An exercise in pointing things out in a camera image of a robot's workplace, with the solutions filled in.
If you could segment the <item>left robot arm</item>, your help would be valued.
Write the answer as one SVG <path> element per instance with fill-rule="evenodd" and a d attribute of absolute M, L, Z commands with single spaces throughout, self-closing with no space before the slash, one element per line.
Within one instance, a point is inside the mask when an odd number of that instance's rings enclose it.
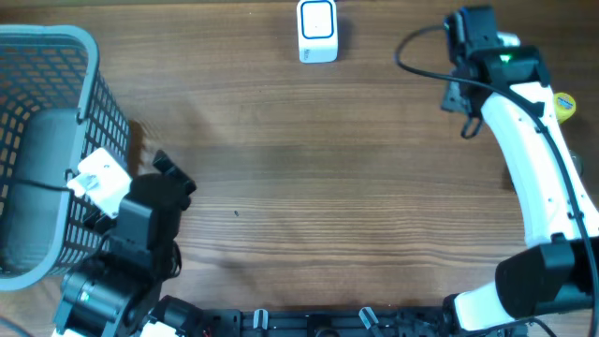
<path fill-rule="evenodd" d="M 197 185 L 162 150 L 153 166 L 153 173 L 131 177 L 109 150 L 100 148 L 67 182 L 75 196 L 88 197 L 96 206 L 88 221 L 101 237 L 63 279 L 54 335 L 141 335 L 162 284 L 181 272 L 175 239 Z"/>

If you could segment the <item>yellow plastic jar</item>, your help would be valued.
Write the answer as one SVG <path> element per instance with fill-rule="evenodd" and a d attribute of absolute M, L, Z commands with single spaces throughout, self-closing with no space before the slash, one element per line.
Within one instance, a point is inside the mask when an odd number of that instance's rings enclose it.
<path fill-rule="evenodd" d="M 560 92 L 553 96 L 556 119 L 562 124 L 571 118 L 577 110 L 576 100 L 569 94 Z"/>

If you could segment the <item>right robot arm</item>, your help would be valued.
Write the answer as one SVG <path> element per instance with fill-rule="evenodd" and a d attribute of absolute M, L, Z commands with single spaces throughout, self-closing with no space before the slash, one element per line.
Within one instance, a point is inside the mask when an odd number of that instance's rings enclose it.
<path fill-rule="evenodd" d="M 466 115 L 461 134 L 487 125 L 519 198 L 526 249 L 501 262 L 493 280 L 457 295 L 460 331 L 598 306 L 598 211 L 558 125 L 548 69 L 537 48 L 498 31 L 491 7 L 446 17 L 454 65 L 442 107 Z"/>

